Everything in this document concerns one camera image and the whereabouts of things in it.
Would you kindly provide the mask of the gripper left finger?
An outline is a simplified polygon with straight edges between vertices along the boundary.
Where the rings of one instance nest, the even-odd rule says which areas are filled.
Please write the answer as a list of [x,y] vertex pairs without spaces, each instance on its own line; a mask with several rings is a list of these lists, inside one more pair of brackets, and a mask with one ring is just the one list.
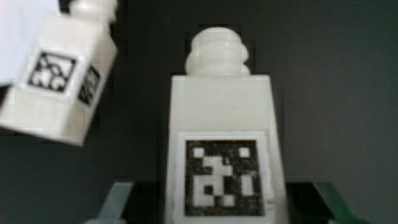
[[116,182],[98,215],[82,224],[160,224],[159,183]]

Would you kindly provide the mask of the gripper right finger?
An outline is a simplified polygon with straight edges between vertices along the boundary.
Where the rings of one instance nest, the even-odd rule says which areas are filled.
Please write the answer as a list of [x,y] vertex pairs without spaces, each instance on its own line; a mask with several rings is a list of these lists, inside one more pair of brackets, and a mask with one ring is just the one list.
[[287,190],[292,224],[363,224],[331,183],[290,182]]

